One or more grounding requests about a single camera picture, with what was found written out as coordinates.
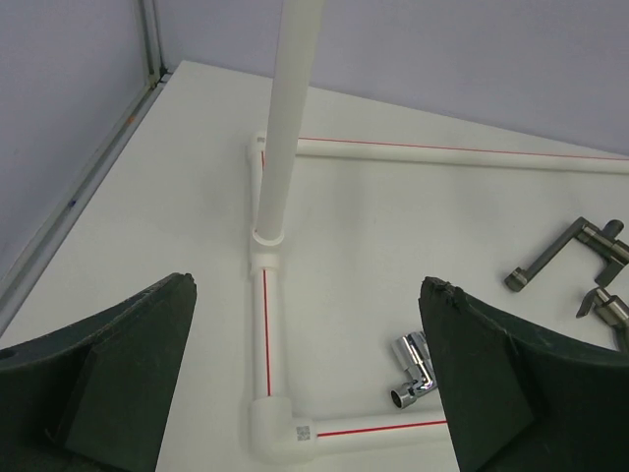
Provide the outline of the white PVC pipe frame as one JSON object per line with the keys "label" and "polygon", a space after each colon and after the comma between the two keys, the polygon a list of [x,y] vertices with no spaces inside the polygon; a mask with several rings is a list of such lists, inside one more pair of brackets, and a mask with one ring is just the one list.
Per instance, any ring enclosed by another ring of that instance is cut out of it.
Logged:
{"label": "white PVC pipe frame", "polygon": [[320,1],[283,3],[269,128],[254,135],[248,147],[254,300],[251,435],[256,455],[276,464],[300,464],[334,452],[449,440],[445,420],[423,412],[325,421],[295,416],[287,387],[279,271],[284,212],[297,156],[555,173],[628,173],[628,161],[622,157],[299,137],[322,10]]}

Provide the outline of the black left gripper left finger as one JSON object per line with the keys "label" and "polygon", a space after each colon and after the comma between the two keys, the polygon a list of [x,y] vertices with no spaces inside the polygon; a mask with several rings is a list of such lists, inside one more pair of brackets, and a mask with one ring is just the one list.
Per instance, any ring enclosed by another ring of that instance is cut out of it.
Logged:
{"label": "black left gripper left finger", "polygon": [[2,470],[155,470],[197,296],[172,273],[2,349]]}

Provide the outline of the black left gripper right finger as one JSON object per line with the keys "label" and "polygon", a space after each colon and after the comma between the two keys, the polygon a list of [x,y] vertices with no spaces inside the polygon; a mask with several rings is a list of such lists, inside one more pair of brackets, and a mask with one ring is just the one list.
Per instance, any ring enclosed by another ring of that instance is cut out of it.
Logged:
{"label": "black left gripper right finger", "polygon": [[422,325],[462,471],[625,471],[628,357],[436,277]]}

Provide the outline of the chrome water faucet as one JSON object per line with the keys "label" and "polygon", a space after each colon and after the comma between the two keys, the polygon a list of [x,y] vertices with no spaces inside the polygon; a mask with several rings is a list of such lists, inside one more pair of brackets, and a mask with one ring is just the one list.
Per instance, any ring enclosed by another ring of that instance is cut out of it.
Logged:
{"label": "chrome water faucet", "polygon": [[391,399],[398,409],[413,405],[419,398],[437,389],[426,336],[414,331],[391,344],[394,357],[408,380],[392,388]]}

